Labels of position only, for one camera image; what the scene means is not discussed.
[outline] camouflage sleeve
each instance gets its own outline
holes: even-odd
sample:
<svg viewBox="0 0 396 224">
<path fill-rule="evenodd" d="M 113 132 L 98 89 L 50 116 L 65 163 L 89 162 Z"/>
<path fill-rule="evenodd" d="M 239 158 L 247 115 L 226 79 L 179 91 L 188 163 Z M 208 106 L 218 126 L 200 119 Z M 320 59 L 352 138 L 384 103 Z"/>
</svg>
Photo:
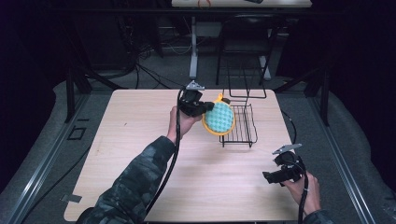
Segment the camouflage sleeve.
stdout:
<svg viewBox="0 0 396 224">
<path fill-rule="evenodd" d="M 83 223 L 141 223 L 166 172 L 175 145 L 161 136 L 135 157 L 98 199 Z"/>
<path fill-rule="evenodd" d="M 305 217 L 304 224 L 334 224 L 327 210 L 318 210 Z"/>
</svg>

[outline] yellow sponge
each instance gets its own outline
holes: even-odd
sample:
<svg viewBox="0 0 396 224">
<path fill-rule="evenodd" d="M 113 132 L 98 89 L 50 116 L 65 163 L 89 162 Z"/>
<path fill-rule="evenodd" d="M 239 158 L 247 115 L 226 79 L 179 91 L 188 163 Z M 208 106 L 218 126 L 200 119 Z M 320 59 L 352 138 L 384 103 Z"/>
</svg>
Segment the yellow sponge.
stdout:
<svg viewBox="0 0 396 224">
<path fill-rule="evenodd" d="M 213 109 L 203 114 L 202 123 L 208 132 L 214 135 L 225 135 L 235 126 L 235 115 L 229 104 L 222 101 L 223 95 L 213 103 Z"/>
</svg>

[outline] black wire rack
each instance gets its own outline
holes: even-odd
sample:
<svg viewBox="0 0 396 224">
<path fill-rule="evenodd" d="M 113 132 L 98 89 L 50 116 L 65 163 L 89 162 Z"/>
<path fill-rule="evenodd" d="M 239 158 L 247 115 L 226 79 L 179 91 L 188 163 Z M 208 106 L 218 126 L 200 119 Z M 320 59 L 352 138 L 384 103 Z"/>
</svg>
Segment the black wire rack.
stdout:
<svg viewBox="0 0 396 224">
<path fill-rule="evenodd" d="M 250 67 L 244 64 L 239 64 L 236 67 L 236 74 L 231 72 L 232 66 L 227 62 L 227 81 L 228 81 L 228 93 L 230 95 L 230 106 L 233 109 L 235 115 L 235 126 L 233 130 L 223 136 L 219 137 L 219 141 L 224 147 L 226 144 L 248 144 L 251 147 L 258 140 L 256 126 L 254 125 L 253 118 L 253 107 L 248 104 L 249 98 L 265 99 L 267 97 L 264 84 L 261 84 L 263 94 L 251 95 L 250 90 L 255 82 L 260 82 L 263 71 L 260 67 Z M 232 81 L 239 82 L 239 85 L 243 85 L 243 89 L 246 90 L 246 94 L 235 95 L 232 93 L 233 85 Z"/>
<path fill-rule="evenodd" d="M 252 106 L 231 105 L 231 107 L 235 115 L 235 126 L 230 133 L 220 136 L 219 141 L 223 147 L 225 144 L 248 144 L 251 147 L 258 139 Z"/>
</svg>

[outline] blue sponge surface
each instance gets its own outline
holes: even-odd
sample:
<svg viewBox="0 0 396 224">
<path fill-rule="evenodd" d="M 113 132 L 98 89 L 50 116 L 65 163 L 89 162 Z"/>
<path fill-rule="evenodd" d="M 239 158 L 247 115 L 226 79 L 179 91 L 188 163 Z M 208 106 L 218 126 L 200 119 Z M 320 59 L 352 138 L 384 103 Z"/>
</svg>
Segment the blue sponge surface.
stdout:
<svg viewBox="0 0 396 224">
<path fill-rule="evenodd" d="M 217 133 L 225 133 L 233 127 L 233 110 L 223 102 L 215 103 L 212 110 L 205 114 L 205 123 Z"/>
</svg>

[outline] black chair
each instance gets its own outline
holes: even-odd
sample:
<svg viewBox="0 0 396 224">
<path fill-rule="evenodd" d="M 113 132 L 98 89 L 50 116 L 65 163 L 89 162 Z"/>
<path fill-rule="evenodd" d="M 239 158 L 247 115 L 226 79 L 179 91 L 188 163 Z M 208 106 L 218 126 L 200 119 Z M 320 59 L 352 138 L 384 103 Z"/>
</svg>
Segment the black chair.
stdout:
<svg viewBox="0 0 396 224">
<path fill-rule="evenodd" d="M 220 68 L 224 68 L 221 66 L 221 58 L 226 55 L 236 55 L 240 59 L 253 55 L 258 63 L 259 58 L 264 56 L 265 65 L 249 67 L 260 69 L 260 85 L 262 85 L 263 75 L 268 67 L 272 48 L 278 30 L 283 26 L 283 21 L 284 19 L 273 15 L 236 15 L 227 19 L 222 24 L 219 34 L 216 85 L 219 85 Z"/>
</svg>

